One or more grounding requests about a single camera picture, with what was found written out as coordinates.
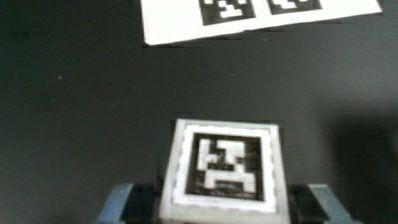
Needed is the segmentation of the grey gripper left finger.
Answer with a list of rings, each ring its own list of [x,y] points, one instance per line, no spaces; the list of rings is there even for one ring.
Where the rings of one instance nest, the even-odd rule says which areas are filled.
[[[157,224],[159,192],[153,183],[113,187],[95,224]]]

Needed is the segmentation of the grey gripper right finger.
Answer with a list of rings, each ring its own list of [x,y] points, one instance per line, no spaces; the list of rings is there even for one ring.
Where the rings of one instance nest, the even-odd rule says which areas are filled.
[[[288,187],[294,224],[363,224],[344,207],[328,184]]]

